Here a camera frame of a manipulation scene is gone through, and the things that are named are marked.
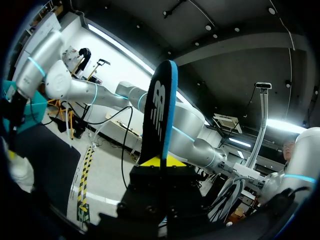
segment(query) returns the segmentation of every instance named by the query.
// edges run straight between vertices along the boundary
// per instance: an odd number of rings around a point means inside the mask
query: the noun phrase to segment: robotic arm
[[[17,112],[15,118],[10,121],[11,131],[19,126],[27,100],[34,96],[44,77],[46,94],[52,99],[79,101],[114,109],[122,109],[132,104],[144,113],[147,92],[128,82],[120,82],[114,94],[101,85],[72,79],[67,67],[61,60],[63,43],[60,32],[50,32],[24,65],[17,78],[17,91],[11,102],[12,107]],[[223,172],[231,178],[238,177],[239,173],[245,175],[249,182],[255,181],[256,185],[259,184],[260,187],[257,189],[259,191],[264,184],[264,180],[259,177],[259,173],[254,178],[252,174],[245,174],[243,168],[249,169],[250,173],[255,171],[245,166],[235,166],[235,164],[227,161],[227,155],[221,149],[214,148],[205,140],[197,138],[204,122],[204,116],[197,109],[176,102],[169,151],[174,156],[185,159],[189,164],[202,168],[208,174]],[[259,149],[256,149],[254,158],[258,154],[257,151]],[[268,179],[273,178],[273,176],[269,176],[266,179],[268,186],[271,182],[274,182]],[[277,187],[273,186],[273,188],[268,188],[266,184],[264,191],[261,193],[265,193],[268,196],[267,199],[270,199],[270,196],[274,196],[280,189],[284,188],[283,186],[280,187],[282,180],[278,182]],[[284,182],[286,182],[285,187],[292,187],[289,181]]]

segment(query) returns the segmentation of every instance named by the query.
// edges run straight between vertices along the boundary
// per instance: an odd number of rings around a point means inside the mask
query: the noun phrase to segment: metal pole
[[[255,145],[253,147],[252,153],[245,163],[245,166],[253,169],[257,162],[257,156],[261,148],[264,136],[266,133],[267,119],[268,119],[268,90],[262,88],[260,92],[261,101],[261,126],[259,130],[258,137],[256,138]]]

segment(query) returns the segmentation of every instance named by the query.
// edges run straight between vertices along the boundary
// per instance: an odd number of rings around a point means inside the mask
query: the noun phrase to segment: white wall
[[[72,46],[77,50],[80,50],[81,48],[90,49],[91,63],[88,64],[83,71],[83,76],[86,78],[89,77],[99,59],[104,59],[111,63],[111,65],[105,64],[104,66],[99,66],[97,68],[97,73],[94,74],[97,78],[102,80],[102,85],[110,92],[115,93],[116,88],[121,81],[126,81],[143,90],[148,90],[151,77],[125,55],[117,51],[89,30],[81,27],[72,36],[70,41],[67,43],[67,46]],[[112,108],[95,105],[88,121],[101,122],[105,120],[106,114],[113,115],[116,112],[117,111]],[[122,122],[127,123],[129,116],[130,111],[128,110],[117,117],[116,120],[119,119]],[[139,133],[142,133],[143,117],[144,116],[141,112],[134,109],[130,127]]]
[[[203,125],[198,138],[207,141],[214,148],[219,146],[222,139],[217,131],[209,129],[205,125]]]
[[[228,154],[228,161],[231,163],[237,163],[237,164],[241,164],[244,165],[246,163],[245,159],[242,159],[241,157],[235,156],[233,154]]]
[[[112,93],[115,93],[116,88],[121,81],[129,82],[145,91],[149,89],[151,76],[139,68],[134,62],[127,58],[124,54],[116,50],[109,45],[105,40],[96,36],[93,32],[81,27],[79,16],[70,13],[65,18],[65,22],[69,21],[69,25],[63,25],[62,31],[63,37],[66,39],[65,50],[72,46],[76,50],[81,48],[89,48],[91,51],[91,58],[89,64],[83,71],[83,76],[88,77],[96,66],[99,59],[104,59],[111,63],[111,65],[99,66],[97,73],[94,76],[102,80],[102,85],[106,87]],[[75,110],[81,115],[83,110],[78,105],[74,104]],[[106,114],[113,115],[117,112],[109,107],[94,105],[89,119],[85,118],[88,122],[97,123],[106,119]],[[128,124],[130,117],[130,110],[126,110],[123,114],[115,117],[115,120],[120,120],[125,124]],[[138,133],[143,133],[143,120],[144,115],[137,109],[133,109],[133,117],[130,123],[130,127]],[[101,131],[103,134],[110,138],[122,142],[124,139],[125,131],[121,128],[114,126],[113,124],[107,124]],[[208,129],[205,126],[199,134],[199,138],[206,140],[213,147],[217,147],[221,141],[221,136],[214,130]],[[135,137],[131,137],[129,134],[126,140],[126,146],[133,148],[137,143]],[[141,147],[141,142],[136,146],[138,151]]]

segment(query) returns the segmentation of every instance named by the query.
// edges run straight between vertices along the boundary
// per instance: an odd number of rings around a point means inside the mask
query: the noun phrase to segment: white cable
[[[83,11],[75,10],[74,7],[72,6],[72,0],[70,0],[70,7],[71,7],[71,10],[72,10],[72,11],[74,11],[74,12],[76,12],[76,13],[82,13],[82,15],[83,15],[83,22],[84,22],[85,25],[88,25],[88,24],[86,23],[85,13],[84,13]]]
[[[232,203],[234,202],[235,191],[236,191],[236,190],[234,190],[233,193],[232,193],[232,201],[231,201],[231,203],[230,203],[229,210],[226,212],[225,219],[224,219],[223,222],[226,221],[226,219],[227,219],[227,217],[228,217],[228,214],[229,214],[229,212],[230,212],[230,209],[231,209],[231,207],[232,207],[232,205],[233,205]]]
[[[286,113],[285,113],[285,118],[287,118],[288,111],[289,111],[289,106],[290,106],[290,100],[291,100],[291,91],[292,91],[292,59],[291,59],[291,51],[289,49],[289,58],[290,58],[290,94],[289,94],[289,101],[288,101],[288,107],[286,108]]]
[[[203,9],[195,1],[189,0],[189,2],[193,6],[195,6],[205,16],[206,19],[208,19],[208,21],[212,24],[212,26],[214,26],[214,27],[216,26],[214,21],[209,17],[209,15],[206,12],[204,12]]]
[[[95,141],[98,133],[99,133],[99,132],[101,131],[101,129],[105,126],[105,124],[107,124],[110,120],[111,120],[111,118],[109,118],[107,121],[105,121],[105,122],[94,132],[94,136],[93,136],[92,142]]]
[[[66,126],[66,134],[68,135],[69,138],[69,146],[70,148],[72,148],[72,144],[71,144],[71,137],[70,137],[70,132],[69,132],[69,125],[68,125],[68,101],[66,101],[66,108],[65,108],[65,126]]]
[[[92,113],[93,108],[94,108],[94,105],[91,105],[91,106],[90,106],[90,110],[89,110],[90,113],[89,113],[87,116],[85,116],[87,122],[89,121],[89,118],[90,118],[90,116],[91,116],[91,113]],[[88,134],[89,142],[92,143],[93,141],[91,141],[90,132],[89,132],[89,128],[88,128],[88,127],[86,127],[86,132],[87,132],[87,134]]]
[[[275,12],[278,14],[278,11],[277,11],[277,9],[276,9],[276,7],[275,7],[275,5],[274,5],[274,3],[271,1],[271,0],[269,0],[270,1],[270,3],[272,4],[272,6],[273,6],[273,8],[274,8],[274,10],[275,10]],[[280,22],[281,22],[281,24],[282,24],[282,26],[286,29],[286,31],[288,32],[288,34],[289,34],[289,37],[290,37],[290,40],[291,40],[291,43],[292,43],[292,48],[293,48],[293,51],[295,51],[296,49],[295,49],[295,44],[294,44],[294,41],[293,41],[293,39],[292,39],[292,35],[291,35],[291,32],[289,31],[289,29],[286,27],[286,25],[284,24],[284,22],[282,21],[282,19],[281,19],[281,17],[278,15],[278,17],[279,17],[279,20],[280,20]]]

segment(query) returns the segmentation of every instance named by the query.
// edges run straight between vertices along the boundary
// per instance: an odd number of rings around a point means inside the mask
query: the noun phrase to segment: black cable
[[[226,192],[226,194],[225,194],[225,196],[223,196],[224,198],[225,198],[225,200],[224,200],[224,202],[218,207],[218,209],[215,211],[215,213],[210,217],[210,221],[212,222],[214,219],[215,219],[215,217],[216,217],[216,215],[219,213],[219,215],[218,215],[218,217],[217,217],[217,220],[220,218],[220,216],[221,216],[221,214],[222,214],[222,212],[223,212],[223,210],[224,210],[224,208],[225,208],[225,206],[226,206],[226,204],[227,204],[227,201],[230,199],[230,197],[234,194],[234,190],[235,190],[235,188],[236,187],[233,187],[233,186],[235,186],[235,184],[234,185],[232,185],[229,189],[228,189],[228,191]]]
[[[131,109],[131,114],[130,114],[128,126],[126,127],[126,130],[125,130],[123,144],[122,144],[121,173],[122,173],[122,179],[123,179],[124,186],[125,186],[126,189],[128,189],[127,184],[126,184],[126,180],[125,180],[125,175],[124,175],[124,153],[125,153],[125,144],[126,144],[127,134],[128,134],[129,126],[130,126],[130,123],[131,123],[132,115],[134,113],[134,109],[132,108],[132,106],[126,106],[122,110],[118,111],[115,115],[117,115],[118,113],[120,113],[121,111],[123,111],[126,108],[130,108]]]
[[[74,107],[68,102],[70,108],[72,109],[72,111],[75,113],[75,115],[77,115],[80,119],[80,115],[75,111]],[[92,124],[92,125],[99,125],[99,124],[104,124],[106,121],[108,120],[111,120],[113,119],[115,116],[117,116],[119,113],[121,113],[122,111],[128,109],[128,108],[131,108],[132,109],[132,106],[126,106],[124,108],[122,108],[120,111],[118,111],[116,114],[112,115],[110,118],[104,120],[104,121],[101,121],[101,122],[88,122],[88,121],[85,121],[85,120],[81,120],[82,122],[86,123],[86,124]]]
[[[58,115],[59,115],[59,113],[60,113],[60,110],[61,110],[62,103],[65,103],[65,102],[66,102],[66,101],[62,101],[62,102],[60,103],[60,106],[59,106],[59,108],[58,108],[58,112],[56,113],[54,119],[56,119],[56,118],[58,117]],[[37,124],[39,124],[39,125],[46,126],[46,125],[48,125],[48,124],[50,124],[50,123],[52,123],[52,122],[54,121],[54,119],[52,119],[51,121],[49,121],[49,122],[47,122],[47,123],[38,122],[38,121],[36,120],[36,117],[35,117],[34,112],[33,112],[33,109],[32,109],[32,100],[31,100],[31,98],[30,98],[30,111],[31,111],[31,116],[32,116],[33,121],[35,121],[35,122],[36,122]]]
[[[253,91],[252,91],[252,94],[251,94],[251,97],[250,97],[250,100],[248,102],[248,104],[245,106],[244,108],[244,113],[248,114],[247,113],[247,108],[249,107],[250,103],[251,103],[251,100],[252,98],[254,97],[254,94],[255,94],[255,90],[256,90],[256,84],[254,84],[254,87],[253,87]],[[235,130],[235,128],[238,126],[239,124],[239,121],[236,123],[236,125],[232,128],[232,130],[229,132],[228,136],[226,136],[226,138],[220,143],[220,145],[218,146],[218,149],[225,143],[225,141],[230,137],[230,134]]]
[[[300,192],[300,191],[311,191],[311,188],[308,187],[308,186],[302,186],[302,187],[298,187],[296,190],[292,191],[290,194],[289,194],[289,197],[297,192]]]

